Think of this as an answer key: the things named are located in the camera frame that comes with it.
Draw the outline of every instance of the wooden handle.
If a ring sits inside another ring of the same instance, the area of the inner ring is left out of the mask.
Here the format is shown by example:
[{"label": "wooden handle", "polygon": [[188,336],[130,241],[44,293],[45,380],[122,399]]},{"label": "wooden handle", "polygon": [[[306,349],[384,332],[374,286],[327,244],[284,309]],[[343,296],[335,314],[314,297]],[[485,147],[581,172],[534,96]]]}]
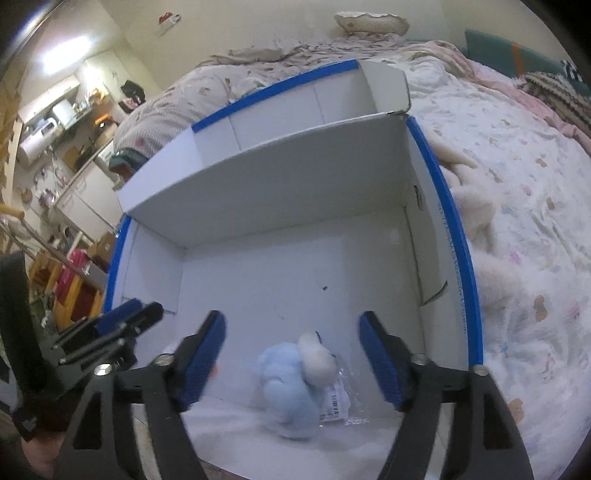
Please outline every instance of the wooden handle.
[{"label": "wooden handle", "polygon": [[25,212],[4,205],[3,203],[0,203],[0,215],[10,215],[11,217],[18,218],[20,221],[23,221],[25,218]]}]

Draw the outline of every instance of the red object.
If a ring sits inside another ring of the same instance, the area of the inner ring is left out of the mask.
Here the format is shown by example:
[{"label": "red object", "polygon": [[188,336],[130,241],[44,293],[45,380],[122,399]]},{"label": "red object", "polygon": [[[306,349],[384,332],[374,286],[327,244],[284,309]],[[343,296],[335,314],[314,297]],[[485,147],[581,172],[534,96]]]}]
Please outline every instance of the red object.
[{"label": "red object", "polygon": [[[86,256],[84,250],[76,249],[68,257],[68,260],[74,264],[75,267],[84,269],[86,264],[90,261]],[[72,285],[76,274],[67,267],[62,267],[60,276],[55,287],[56,300],[62,305],[66,302],[66,297]],[[80,293],[76,299],[74,310],[72,312],[72,322],[87,316],[90,313],[92,304],[95,300],[96,289],[84,283],[80,288]]]},{"label": "red object", "polygon": [[162,17],[160,17],[160,20],[158,21],[158,24],[165,22],[167,18],[170,18],[173,16],[172,12],[166,12]]}]

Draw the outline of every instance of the bed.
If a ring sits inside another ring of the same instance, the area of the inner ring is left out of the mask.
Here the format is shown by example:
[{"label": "bed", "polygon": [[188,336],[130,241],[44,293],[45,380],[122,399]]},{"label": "bed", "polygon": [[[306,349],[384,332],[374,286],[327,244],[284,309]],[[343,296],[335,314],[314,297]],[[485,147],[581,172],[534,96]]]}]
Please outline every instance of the bed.
[{"label": "bed", "polygon": [[485,364],[535,477],[556,479],[591,428],[591,140],[511,78],[453,45],[395,34],[234,51],[135,111],[119,127],[112,167],[131,176],[189,125],[237,99],[364,57],[395,63],[407,75],[410,114],[429,133],[470,240]]}]

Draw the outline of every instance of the blue stripe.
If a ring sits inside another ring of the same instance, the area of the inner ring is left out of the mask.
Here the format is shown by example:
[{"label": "blue stripe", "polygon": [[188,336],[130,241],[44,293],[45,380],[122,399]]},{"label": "blue stripe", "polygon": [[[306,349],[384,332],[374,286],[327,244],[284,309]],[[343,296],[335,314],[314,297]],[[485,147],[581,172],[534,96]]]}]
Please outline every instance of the blue stripe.
[{"label": "blue stripe", "polygon": [[193,125],[193,132],[197,133],[204,128],[209,127],[210,125],[213,125],[215,122],[232,115],[233,113],[255,105],[256,103],[260,103],[263,100],[274,97],[275,95],[279,95],[280,93],[294,89],[301,85],[305,85],[306,83],[314,82],[325,77],[330,77],[331,75],[350,72],[351,70],[356,70],[358,68],[359,65],[357,64],[356,60],[345,60],[338,63],[331,63],[330,65],[326,65],[324,67],[296,75],[295,77],[288,78],[287,80],[274,83],[273,85],[241,98],[240,100],[237,100],[236,102],[231,103],[221,110],[218,110],[217,112],[212,113],[211,115],[200,120]]},{"label": "blue stripe", "polygon": [[443,208],[452,237],[453,248],[456,251],[458,268],[460,270],[460,279],[462,281],[462,290],[464,293],[464,308],[466,310],[466,329],[468,336],[468,363],[470,366],[482,364],[484,361],[484,352],[482,347],[482,323],[480,320],[480,303],[478,301],[478,292],[476,290],[476,278],[472,268],[472,260],[464,235],[462,221],[457,212],[456,204],[453,201],[452,194],[447,188],[447,183],[439,169],[439,162],[431,147],[427,143],[421,128],[416,119],[409,116],[407,126],[417,143],[427,168],[433,179],[435,189],[439,195],[439,201]]},{"label": "blue stripe", "polygon": [[111,260],[111,267],[109,269],[109,277],[107,279],[107,289],[105,292],[105,302],[103,303],[103,313],[109,313],[113,310],[113,295],[115,295],[115,284],[117,282],[117,273],[119,273],[119,264],[121,263],[121,255],[123,254],[123,247],[125,245],[125,239],[129,232],[129,226],[131,225],[131,217],[125,215],[123,223],[121,224],[121,230],[117,237],[117,243],[115,244],[115,251],[113,252],[113,259]]}]

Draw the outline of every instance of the open box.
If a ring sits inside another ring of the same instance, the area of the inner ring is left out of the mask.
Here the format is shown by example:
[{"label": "open box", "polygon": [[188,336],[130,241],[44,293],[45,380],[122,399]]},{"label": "open box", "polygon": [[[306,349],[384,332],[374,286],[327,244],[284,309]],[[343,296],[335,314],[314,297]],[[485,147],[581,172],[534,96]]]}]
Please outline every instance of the open box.
[{"label": "open box", "polygon": [[[441,366],[482,363],[459,215],[409,108],[404,74],[388,64],[322,67],[194,125],[121,190],[128,217],[105,309],[134,297],[165,309],[139,338],[138,364],[210,310],[228,319],[219,375],[184,414],[201,459],[257,480],[376,478],[400,415],[359,344],[365,310]],[[308,330],[352,371],[369,422],[292,442],[261,426],[254,368],[267,347]]]}]

